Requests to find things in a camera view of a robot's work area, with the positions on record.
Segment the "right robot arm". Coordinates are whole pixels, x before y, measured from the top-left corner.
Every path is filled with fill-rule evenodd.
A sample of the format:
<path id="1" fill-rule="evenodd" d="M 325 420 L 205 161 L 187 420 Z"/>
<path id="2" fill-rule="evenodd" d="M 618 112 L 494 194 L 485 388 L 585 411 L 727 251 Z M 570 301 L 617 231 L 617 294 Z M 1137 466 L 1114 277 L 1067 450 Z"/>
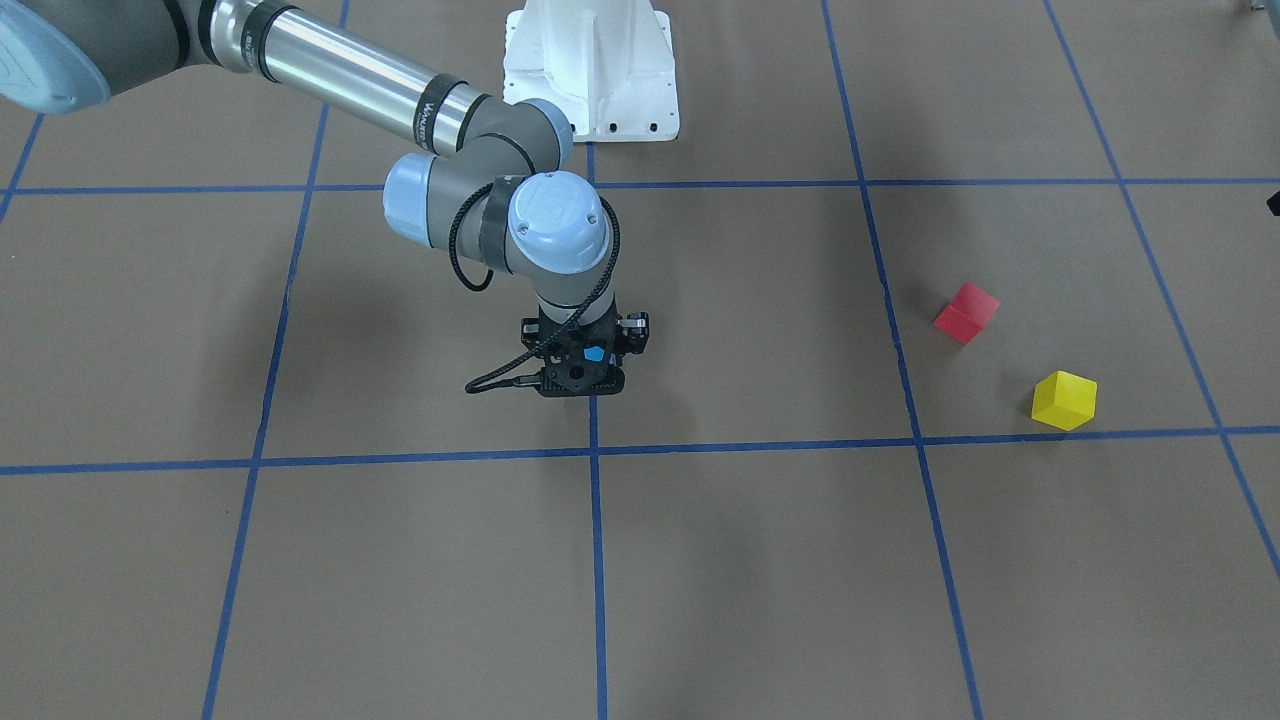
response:
<path id="1" fill-rule="evenodd" d="M 471 395 L 617 395 L 623 360 L 649 337 L 617 311 L 612 206 L 566 169 L 568 119 L 554 104 L 508 104 L 321 20 L 288 1 L 5 1 L 3 95 L 42 114 L 102 106 L 187 67 L 294 88 L 410 141 L 381 191 L 387 224 L 445 251 L 461 284 L 529 279 L 538 314 L 524 352 L 466 384 Z"/>

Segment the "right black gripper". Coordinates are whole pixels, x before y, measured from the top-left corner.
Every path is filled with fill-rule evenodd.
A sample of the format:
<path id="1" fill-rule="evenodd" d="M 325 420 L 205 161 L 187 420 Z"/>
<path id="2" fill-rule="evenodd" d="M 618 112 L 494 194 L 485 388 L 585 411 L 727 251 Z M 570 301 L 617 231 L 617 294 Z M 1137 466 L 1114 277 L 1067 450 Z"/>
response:
<path id="1" fill-rule="evenodd" d="M 539 343 L 559 331 L 556 340 L 536 354 L 543 360 L 538 373 L 536 392 L 548 398 L 617 395 L 625 387 L 625 372 L 614 356 L 614 319 L 618 316 L 616 304 L 594 322 L 575 325 L 567 331 L 553 322 L 544 311 L 538 314 Z M 590 363 L 582 351 L 590 346 L 602 346 L 607 355 L 603 363 Z"/>

